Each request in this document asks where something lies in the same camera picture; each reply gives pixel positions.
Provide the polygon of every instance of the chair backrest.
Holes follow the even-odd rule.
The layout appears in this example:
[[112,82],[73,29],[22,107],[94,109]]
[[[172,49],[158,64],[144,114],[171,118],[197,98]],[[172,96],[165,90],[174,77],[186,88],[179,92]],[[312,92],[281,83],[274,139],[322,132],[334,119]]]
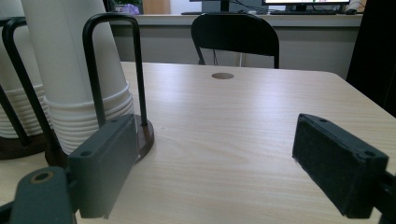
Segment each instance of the chair backrest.
[[203,14],[191,26],[191,37],[205,64],[201,48],[221,49],[274,57],[279,68],[279,39],[264,19],[250,14]]

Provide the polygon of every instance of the stacked paper cup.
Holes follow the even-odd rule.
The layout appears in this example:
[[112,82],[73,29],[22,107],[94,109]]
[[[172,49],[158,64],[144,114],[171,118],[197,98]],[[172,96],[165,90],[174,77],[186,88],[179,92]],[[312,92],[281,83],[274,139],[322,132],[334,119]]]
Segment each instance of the stacked paper cup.
[[[49,117],[66,154],[98,129],[82,44],[85,22],[104,13],[102,0],[22,0],[49,106]],[[106,118],[134,112],[108,23],[93,32]]]
[[[20,0],[1,0],[0,18],[22,17],[23,9]],[[38,72],[35,53],[29,37],[27,26],[19,27],[14,34],[14,41],[22,58],[25,69],[29,75],[35,93],[47,115],[47,106],[44,103],[44,88]],[[0,41],[0,84],[3,87],[8,100],[11,102],[21,124],[29,136],[42,133],[40,125],[35,117],[33,108],[27,99],[15,68],[9,59],[4,47],[3,40]],[[4,138],[18,138],[9,119],[0,106],[0,136]]]

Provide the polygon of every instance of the round hole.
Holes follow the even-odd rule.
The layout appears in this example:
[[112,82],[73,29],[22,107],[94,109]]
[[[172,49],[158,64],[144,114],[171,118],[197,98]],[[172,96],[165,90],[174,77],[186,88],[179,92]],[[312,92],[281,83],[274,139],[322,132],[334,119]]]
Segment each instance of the round hole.
[[86,156],[89,156],[89,155],[91,155],[90,151],[85,151],[85,152],[81,153],[81,156],[83,156],[83,157],[86,157]]
[[40,184],[40,183],[46,182],[47,180],[51,179],[52,177],[53,177],[52,171],[45,171],[45,172],[39,173],[37,175],[34,175],[30,179],[30,182],[32,184]]
[[367,156],[375,156],[374,152],[371,151],[364,151],[364,154],[366,154]]
[[212,75],[213,78],[217,79],[230,79],[233,78],[233,74],[230,73],[215,73]]

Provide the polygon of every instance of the office chair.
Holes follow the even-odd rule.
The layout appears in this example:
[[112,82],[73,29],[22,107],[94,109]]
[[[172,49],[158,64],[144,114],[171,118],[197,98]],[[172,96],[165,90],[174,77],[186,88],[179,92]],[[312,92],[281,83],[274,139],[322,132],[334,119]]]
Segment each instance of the office chair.
[[205,64],[202,49],[258,54],[274,57],[279,68],[279,40],[274,28],[264,19],[250,14],[203,14],[191,26],[198,52],[198,64]]

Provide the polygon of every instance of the wooden table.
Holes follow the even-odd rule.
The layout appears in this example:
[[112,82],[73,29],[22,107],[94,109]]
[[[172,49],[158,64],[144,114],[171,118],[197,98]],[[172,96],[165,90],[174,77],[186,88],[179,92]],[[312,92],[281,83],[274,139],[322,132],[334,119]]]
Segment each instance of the wooden table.
[[[133,63],[123,63],[139,111]],[[216,79],[214,73],[230,73]],[[377,223],[342,217],[291,157],[300,113],[328,119],[387,153],[396,119],[325,72],[145,63],[155,143],[133,167],[109,220],[78,223]],[[0,204],[46,166],[43,154],[0,161]]]

